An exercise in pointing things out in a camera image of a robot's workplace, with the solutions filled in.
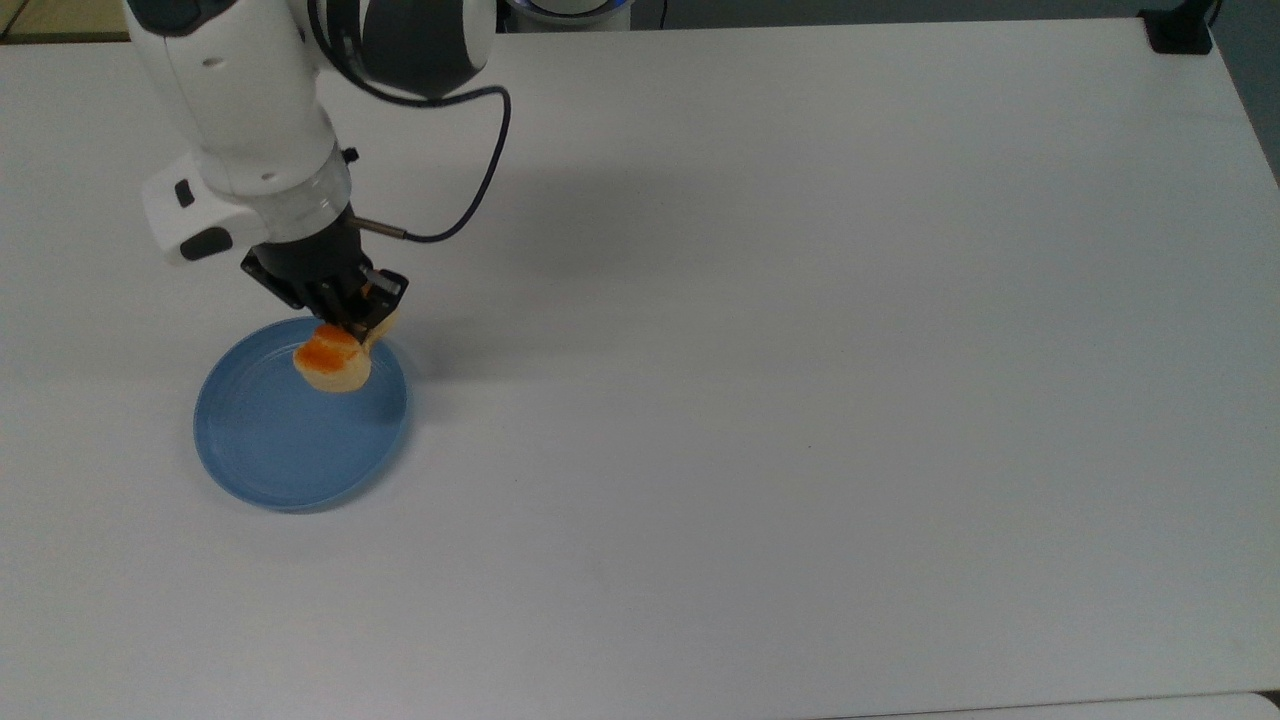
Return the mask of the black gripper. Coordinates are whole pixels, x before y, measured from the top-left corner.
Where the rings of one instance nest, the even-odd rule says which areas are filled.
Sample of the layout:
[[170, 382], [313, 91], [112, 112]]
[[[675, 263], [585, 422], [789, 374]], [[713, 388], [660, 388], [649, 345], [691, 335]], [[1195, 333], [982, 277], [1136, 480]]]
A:
[[399, 319], [408, 282], [371, 266], [347, 214], [302, 240], [259, 243], [239, 264], [289, 307], [333, 325], [349, 325], [355, 338], [383, 338]]

